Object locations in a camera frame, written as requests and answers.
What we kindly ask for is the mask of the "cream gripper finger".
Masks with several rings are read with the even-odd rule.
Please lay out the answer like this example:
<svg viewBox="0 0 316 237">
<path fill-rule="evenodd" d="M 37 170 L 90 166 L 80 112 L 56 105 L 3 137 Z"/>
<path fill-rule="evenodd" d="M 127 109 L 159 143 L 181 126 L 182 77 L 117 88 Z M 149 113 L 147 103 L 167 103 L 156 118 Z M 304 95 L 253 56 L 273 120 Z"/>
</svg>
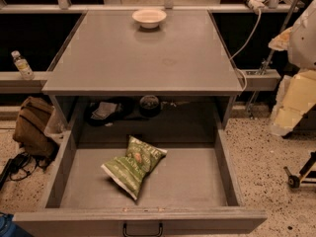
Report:
<svg viewBox="0 0 316 237">
<path fill-rule="evenodd" d="M 315 105 L 316 71 L 300 70 L 293 77 L 285 75 L 279 83 L 271 114 L 271 134 L 288 135 Z"/>
</svg>

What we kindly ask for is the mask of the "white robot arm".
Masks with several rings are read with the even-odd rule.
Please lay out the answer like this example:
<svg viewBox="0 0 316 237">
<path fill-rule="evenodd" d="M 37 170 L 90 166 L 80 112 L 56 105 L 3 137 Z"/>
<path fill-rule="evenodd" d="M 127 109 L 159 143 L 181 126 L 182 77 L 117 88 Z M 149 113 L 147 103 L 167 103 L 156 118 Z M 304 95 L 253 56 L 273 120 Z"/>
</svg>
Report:
<svg viewBox="0 0 316 237">
<path fill-rule="evenodd" d="M 286 136 L 316 105 L 316 0 L 269 47 L 286 50 L 288 62 L 299 68 L 280 81 L 271 114 L 271 133 Z"/>
</svg>

